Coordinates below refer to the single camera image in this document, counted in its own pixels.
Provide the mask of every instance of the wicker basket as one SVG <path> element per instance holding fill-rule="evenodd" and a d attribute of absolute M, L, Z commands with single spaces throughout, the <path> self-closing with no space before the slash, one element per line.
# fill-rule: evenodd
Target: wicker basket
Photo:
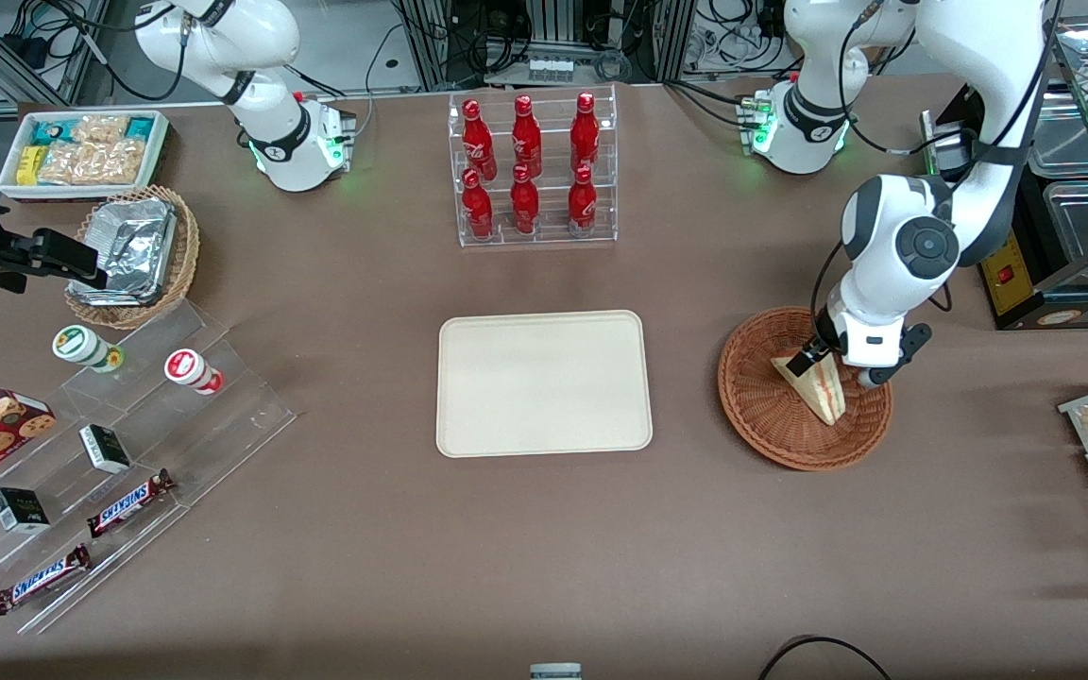
<path fill-rule="evenodd" d="M 839 361 L 846 413 L 826 425 L 771 366 L 803 345 L 812 319 L 802 307 L 778 307 L 738 326 L 725 344 L 717 370 L 720 404 L 751 447 L 794 469 L 846 468 L 871 453 L 889 431 L 892 387 L 865 391 Z"/>
<path fill-rule="evenodd" d="M 163 188 L 163 186 L 147 186 L 144 189 L 128 190 L 128 193 L 110 198 L 108 202 L 139 201 L 141 198 L 162 198 L 178 210 L 174 244 L 170 245 L 165 292 L 159 301 L 148 307 L 91 307 L 82 305 L 66 293 L 65 305 L 74 310 L 74 314 L 78 319 L 87 323 L 116 327 L 120 331 L 132 331 L 149 319 L 156 318 L 171 305 L 182 300 L 186 296 L 187 289 L 190 288 L 190 280 L 196 274 L 196 257 L 199 255 L 199 226 L 196 225 L 196 215 L 190 214 L 190 210 L 187 210 L 187 203 L 177 194 Z M 90 211 L 90 214 L 83 220 L 83 227 L 78 228 L 78 240 L 86 238 L 87 225 L 90 224 L 90 215 L 94 214 L 95 211 Z"/>

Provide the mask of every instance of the aluminum foil container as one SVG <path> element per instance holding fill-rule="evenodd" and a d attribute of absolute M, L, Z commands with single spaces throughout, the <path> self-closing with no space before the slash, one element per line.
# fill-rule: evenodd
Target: aluminum foil container
<path fill-rule="evenodd" d="M 70 296 L 90 306 L 148 306 L 162 297 L 177 210 L 160 198 L 120 201 L 90 215 L 83 242 L 99 251 L 108 285 L 94 289 L 73 281 Z"/>

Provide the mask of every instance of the snickers wrapper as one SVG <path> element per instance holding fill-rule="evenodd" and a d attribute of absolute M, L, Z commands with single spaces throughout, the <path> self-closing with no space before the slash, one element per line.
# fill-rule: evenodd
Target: snickers wrapper
<path fill-rule="evenodd" d="M 170 474 L 163 468 L 159 470 L 159 473 L 150 477 L 143 483 L 137 490 L 128 492 L 124 498 L 116 500 L 115 504 L 111 504 L 103 511 L 97 514 L 97 516 L 87 519 L 87 527 L 90 528 L 90 537 L 98 539 L 108 533 L 108 530 L 112 529 L 115 524 L 121 524 L 132 517 L 136 511 L 151 504 L 154 498 L 158 498 L 163 494 L 169 487 L 174 486 L 173 479 L 170 479 Z"/>
<path fill-rule="evenodd" d="M 17 582 L 13 589 L 0 591 L 0 616 L 27 602 L 27 598 L 33 597 L 36 593 L 52 589 L 53 584 L 69 577 L 70 573 L 88 571 L 88 569 L 90 569 L 90 553 L 87 552 L 85 545 L 78 543 L 70 555 L 65 555 L 64 558 Z"/>

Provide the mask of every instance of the red coca-cola bottle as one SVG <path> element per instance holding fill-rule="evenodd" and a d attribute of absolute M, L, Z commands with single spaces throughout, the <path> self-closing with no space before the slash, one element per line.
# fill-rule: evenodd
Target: red coca-cola bottle
<path fill-rule="evenodd" d="M 515 97 L 515 127 L 510 129 L 515 143 L 515 162 L 527 165 L 531 176 L 544 172 L 544 147 L 541 145 L 541 124 L 532 114 L 532 98 Z"/>
<path fill-rule="evenodd" d="M 577 172 L 582 163 L 595 168 L 598 160 L 598 119 L 595 118 L 595 96 L 583 91 L 578 95 L 578 115 L 569 128 L 569 164 Z"/>
<path fill-rule="evenodd" d="M 481 180 L 493 182 L 497 176 L 497 161 L 493 160 L 493 135 L 481 120 L 481 107 L 475 99 L 467 99 L 465 111 L 465 154 L 469 165 L 481 173 Z"/>
<path fill-rule="evenodd" d="M 569 188 L 569 233 L 578 238 L 591 236 L 595 230 L 595 201 L 598 193 L 591 185 L 591 166 L 583 163 L 573 172 Z"/>
<path fill-rule="evenodd" d="M 474 169 L 465 169 L 461 178 L 465 182 L 461 202 L 465 203 L 465 217 L 472 238 L 489 240 L 493 237 L 493 203 L 490 202 L 490 193 L 481 186 L 481 176 Z"/>
<path fill-rule="evenodd" d="M 526 163 L 515 166 L 515 185 L 510 187 L 510 203 L 515 208 L 515 228 L 523 236 L 535 233 L 535 219 L 541 214 L 541 194 L 532 184 L 532 173 Z"/>

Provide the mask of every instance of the sandwich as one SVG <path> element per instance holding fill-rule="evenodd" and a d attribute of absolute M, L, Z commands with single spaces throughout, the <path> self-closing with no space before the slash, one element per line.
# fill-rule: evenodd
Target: sandwich
<path fill-rule="evenodd" d="M 791 355 L 771 357 L 771 366 L 787 380 L 787 383 L 804 399 L 804 404 L 817 413 L 821 422 L 832 425 L 846 412 L 846 397 L 842 395 L 842 382 L 838 378 L 838 361 L 832 355 L 817 361 L 812 369 L 799 378 L 787 369 Z"/>

